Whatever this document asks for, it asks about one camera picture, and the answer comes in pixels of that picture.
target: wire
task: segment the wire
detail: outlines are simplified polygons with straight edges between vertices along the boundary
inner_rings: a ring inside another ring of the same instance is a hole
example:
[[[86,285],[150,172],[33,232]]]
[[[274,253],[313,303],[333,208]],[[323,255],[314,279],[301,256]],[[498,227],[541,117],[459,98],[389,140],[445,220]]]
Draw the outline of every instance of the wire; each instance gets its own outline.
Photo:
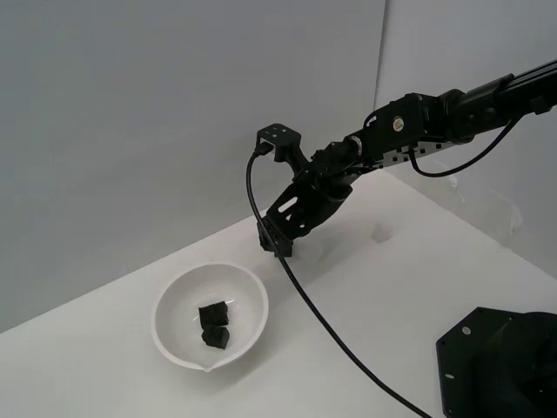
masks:
[[[247,163],[247,169],[246,169],[246,173],[245,173],[245,186],[247,188],[247,198],[250,200],[250,206],[252,207],[253,214],[255,215],[255,219],[257,220],[259,226],[261,227],[261,230],[265,234],[265,237],[271,243],[272,248],[275,251],[275,254],[277,255],[278,261],[280,261],[280,264],[285,269],[285,272],[288,275],[288,278],[290,279],[290,281],[292,282],[294,287],[296,287],[296,290],[298,291],[299,295],[302,297],[302,299],[304,300],[306,305],[310,308],[310,310],[313,312],[313,314],[318,319],[318,321],[321,323],[321,325],[326,329],[327,333],[329,333],[332,336],[332,338],[335,340],[335,342],[339,345],[339,347],[342,349],[342,351],[345,352],[345,354],[350,358],[350,360],[352,360],[352,362],[362,372],[364,372],[364,374],[367,377],[369,377],[373,381],[373,383],[375,383],[382,390],[387,392],[392,398],[394,398],[395,400],[397,400],[398,402],[403,404],[408,409],[412,410],[416,415],[421,416],[422,418],[432,418],[430,415],[426,414],[424,411],[422,411],[421,409],[419,409],[418,407],[413,405],[410,401],[407,401],[405,398],[403,398],[402,396],[397,394],[394,390],[389,388],[385,383],[383,383],[383,381],[381,381],[381,379],[379,377],[377,377],[369,368],[367,368],[366,365],[364,363],[362,363],[361,360],[358,357],[356,357],[356,354],[354,354],[350,350],[350,348],[348,348],[348,346],[340,339],[339,335],[335,332],[334,329],[332,329],[332,327],[326,321],[325,317],[321,314],[321,312],[313,304],[312,300],[307,295],[304,288],[299,284],[299,282],[296,279],[296,276],[294,275],[292,269],[290,268],[290,266],[288,266],[288,263],[286,262],[285,257],[280,252],[279,247],[277,246],[277,243],[274,241],[274,239],[272,239],[271,234],[269,233],[269,231],[267,230],[267,227],[265,226],[263,220],[261,219],[261,215],[259,214],[259,209],[258,209],[258,207],[255,203],[255,198],[253,198],[252,168],[253,168],[253,162],[255,161],[255,159],[259,155],[262,155],[262,152],[258,152],[258,150],[256,149],[256,152],[254,152],[252,154],[252,156],[250,157],[249,162]]]
[[[476,155],[474,158],[472,158],[470,161],[464,163],[463,165],[459,165],[458,167],[455,167],[451,170],[447,170],[445,172],[423,172],[419,167],[418,167],[418,162],[416,161],[416,156],[414,154],[414,151],[411,150],[409,152],[409,156],[410,156],[410,162],[412,163],[412,168],[418,173],[421,174],[424,177],[429,177],[429,178],[439,178],[439,177],[446,177],[446,176],[451,176],[457,172],[461,172],[462,170],[465,170],[466,168],[468,168],[470,165],[474,165],[476,164],[478,161],[480,161],[482,158],[484,158],[489,152],[491,152],[493,150],[493,148],[495,148],[497,146],[497,144],[499,142],[501,142],[503,140],[503,138],[514,128],[514,126],[516,124],[519,123],[520,118],[515,118],[515,119],[511,119],[511,121],[508,123],[507,126],[505,126],[505,129],[503,129],[503,131],[500,132],[500,134],[497,136],[497,138],[490,144],[487,146],[487,148],[480,152],[478,155]]]

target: bowl rim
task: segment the bowl rim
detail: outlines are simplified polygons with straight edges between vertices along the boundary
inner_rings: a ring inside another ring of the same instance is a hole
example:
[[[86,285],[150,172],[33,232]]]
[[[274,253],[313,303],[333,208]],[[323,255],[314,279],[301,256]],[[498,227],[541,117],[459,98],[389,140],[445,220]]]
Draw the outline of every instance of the bowl rim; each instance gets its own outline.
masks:
[[[166,349],[166,347],[164,346],[162,341],[158,338],[157,310],[158,310],[158,306],[159,306],[161,300],[163,299],[164,295],[166,294],[168,289],[176,281],[178,281],[179,279],[184,277],[189,272],[192,272],[193,270],[197,270],[198,268],[205,267],[205,266],[215,266],[215,265],[230,266],[230,267],[237,268],[237,269],[243,271],[244,273],[248,274],[253,279],[253,281],[258,285],[259,291],[261,292],[261,297],[263,298],[263,315],[261,317],[261,321],[259,322],[258,329],[256,330],[255,334],[252,336],[252,338],[240,350],[238,350],[235,354],[231,355],[230,357],[226,357],[223,360],[217,362],[212,367],[205,368],[205,367],[202,367],[202,366],[198,365],[197,363],[192,363],[190,361],[182,360],[182,359],[178,358],[176,355],[172,354],[170,351],[168,351]],[[231,362],[235,361],[237,358],[239,358],[240,356],[244,355],[253,346],[253,344],[255,344],[255,342],[259,339],[259,336],[261,336],[261,334],[263,333],[263,329],[265,328],[265,324],[267,322],[267,317],[268,316],[269,316],[269,295],[267,294],[267,291],[265,289],[265,286],[263,285],[263,282],[261,281],[261,279],[254,272],[252,272],[251,270],[248,270],[247,268],[245,268],[243,266],[235,264],[235,263],[230,263],[230,262],[226,262],[226,261],[211,261],[211,262],[197,264],[195,266],[192,266],[192,267],[188,268],[186,271],[184,271],[184,272],[178,274],[177,276],[173,277],[166,284],[166,286],[164,286],[162,292],[157,297],[157,301],[155,302],[155,305],[154,305],[154,307],[152,308],[152,311],[151,311],[151,336],[153,338],[153,341],[155,342],[155,346],[157,346],[157,348],[158,348],[158,351],[160,351],[161,354],[164,357],[166,357],[168,360],[170,360],[173,363],[178,364],[179,366],[182,366],[182,367],[193,368],[193,369],[196,369],[196,370],[204,370],[205,372],[209,372],[209,371],[213,370],[214,368],[221,367],[221,366],[224,366],[225,364],[231,363]]]

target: white wall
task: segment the white wall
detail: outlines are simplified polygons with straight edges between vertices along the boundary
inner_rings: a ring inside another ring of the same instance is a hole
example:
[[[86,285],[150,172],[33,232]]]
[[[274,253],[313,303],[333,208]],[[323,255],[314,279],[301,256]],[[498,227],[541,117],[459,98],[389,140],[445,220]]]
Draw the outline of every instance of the white wall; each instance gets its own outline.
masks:
[[[408,92],[463,91],[557,58],[554,0],[388,0],[377,105]],[[393,172],[557,277],[557,110],[523,118],[487,158],[453,179]],[[459,165],[496,136],[420,161]]]
[[[0,332],[248,216],[257,129],[359,126],[383,9],[0,0]],[[265,207],[291,176],[255,170]]]

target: black robotic arm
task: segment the black robotic arm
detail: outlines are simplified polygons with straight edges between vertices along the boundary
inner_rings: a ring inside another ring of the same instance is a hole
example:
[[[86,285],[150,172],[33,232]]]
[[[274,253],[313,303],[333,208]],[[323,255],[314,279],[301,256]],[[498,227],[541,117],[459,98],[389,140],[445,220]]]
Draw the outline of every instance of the black robotic arm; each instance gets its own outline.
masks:
[[[554,105],[557,60],[517,77],[509,74],[468,93],[407,94],[372,113],[362,129],[331,142],[309,161],[299,148],[299,133],[280,124],[267,126],[258,131],[257,145],[271,144],[275,161],[288,163],[294,177],[268,209],[265,226],[283,255],[290,256],[292,242],[330,218],[362,174],[407,161],[419,170],[416,158],[467,144],[477,134],[506,126],[493,149],[520,118],[550,111]],[[273,251],[259,225],[258,229],[261,246]]]

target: white bowl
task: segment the white bowl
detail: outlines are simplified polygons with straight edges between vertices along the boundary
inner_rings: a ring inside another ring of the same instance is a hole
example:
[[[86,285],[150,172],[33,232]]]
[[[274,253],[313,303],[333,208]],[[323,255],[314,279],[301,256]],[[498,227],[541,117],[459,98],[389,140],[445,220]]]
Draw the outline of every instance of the white bowl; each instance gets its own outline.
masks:
[[[225,350],[205,345],[200,307],[224,300],[230,339]],[[162,292],[151,316],[155,345],[182,367],[210,372],[236,360],[258,340],[269,314],[261,280],[241,266],[210,263],[180,274]]]

